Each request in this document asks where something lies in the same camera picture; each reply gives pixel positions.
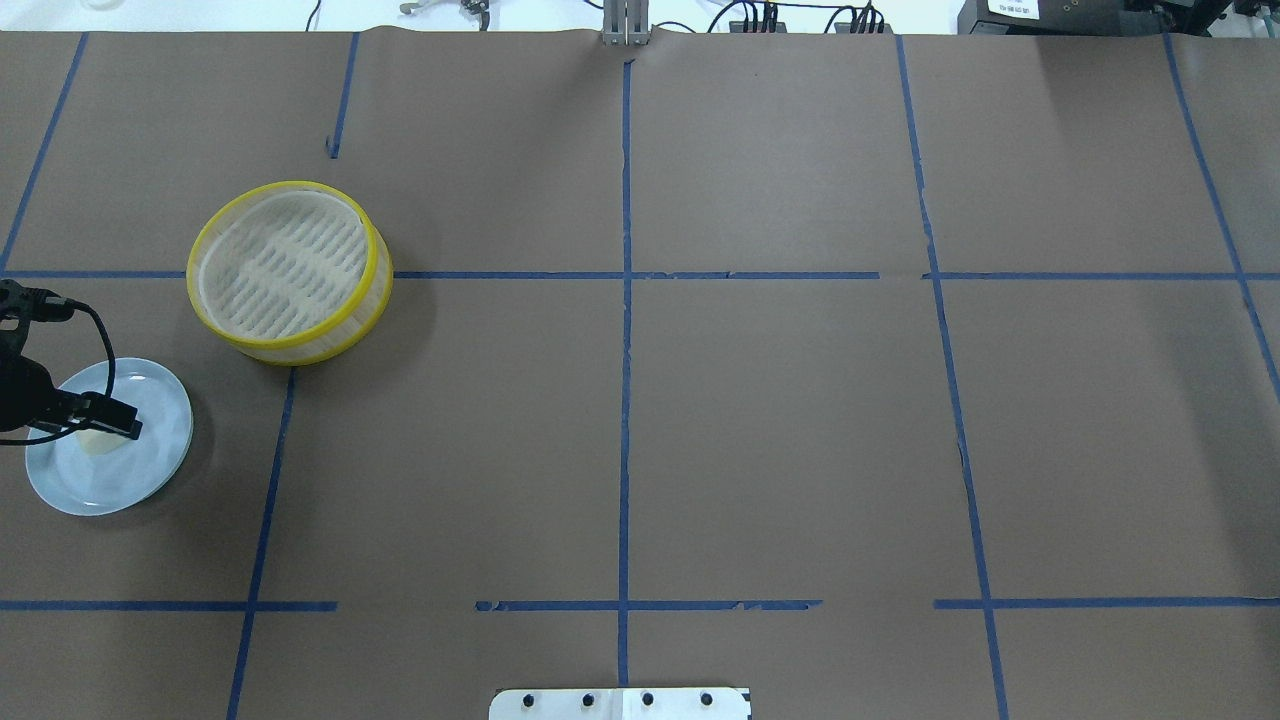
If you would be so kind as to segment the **light blue plate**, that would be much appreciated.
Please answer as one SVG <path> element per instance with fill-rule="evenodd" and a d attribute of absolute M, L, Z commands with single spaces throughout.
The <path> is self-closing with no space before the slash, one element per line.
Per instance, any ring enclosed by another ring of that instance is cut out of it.
<path fill-rule="evenodd" d="M 61 512 L 101 516 L 128 509 L 161 489 L 186 460 L 195 415 L 175 374 L 147 359 L 120 357 L 111 396 L 137 409 L 138 438 L 86 430 L 26 448 L 32 488 Z"/>

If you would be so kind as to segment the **white steamed bun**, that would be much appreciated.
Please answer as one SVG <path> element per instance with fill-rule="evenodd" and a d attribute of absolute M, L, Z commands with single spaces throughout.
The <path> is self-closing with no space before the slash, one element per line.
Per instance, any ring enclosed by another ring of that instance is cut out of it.
<path fill-rule="evenodd" d="M 97 457 L 124 447 L 132 441 L 128 436 L 120 436 L 105 430 L 78 430 L 73 434 L 81 451 L 88 457 Z"/>

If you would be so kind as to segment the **yellow round steamer basket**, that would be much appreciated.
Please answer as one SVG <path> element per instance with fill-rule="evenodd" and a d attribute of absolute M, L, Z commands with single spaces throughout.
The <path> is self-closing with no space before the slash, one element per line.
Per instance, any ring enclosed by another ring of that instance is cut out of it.
<path fill-rule="evenodd" d="M 242 193 L 200 231 L 186 268 L 198 319 L 275 366 L 355 347 L 390 300 L 394 268 L 369 214 L 347 193 L 283 181 Z"/>

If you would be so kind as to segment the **aluminium frame post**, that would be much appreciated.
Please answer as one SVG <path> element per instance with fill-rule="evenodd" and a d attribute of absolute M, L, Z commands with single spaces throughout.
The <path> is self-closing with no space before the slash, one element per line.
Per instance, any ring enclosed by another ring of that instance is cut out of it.
<path fill-rule="evenodd" d="M 643 46 L 652 38 L 648 0 L 603 0 L 602 42 L 611 47 Z"/>

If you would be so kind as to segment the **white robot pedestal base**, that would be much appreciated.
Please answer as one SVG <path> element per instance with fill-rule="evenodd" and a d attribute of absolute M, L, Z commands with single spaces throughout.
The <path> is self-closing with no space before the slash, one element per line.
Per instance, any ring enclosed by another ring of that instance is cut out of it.
<path fill-rule="evenodd" d="M 751 719 L 732 687 L 563 688 L 498 692 L 489 719 Z"/>

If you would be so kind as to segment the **black box device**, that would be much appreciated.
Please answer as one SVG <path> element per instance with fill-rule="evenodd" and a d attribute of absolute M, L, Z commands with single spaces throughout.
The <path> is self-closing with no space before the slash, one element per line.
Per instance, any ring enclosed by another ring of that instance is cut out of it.
<path fill-rule="evenodd" d="M 957 35 L 1119 36 L 1124 1 L 965 1 Z"/>

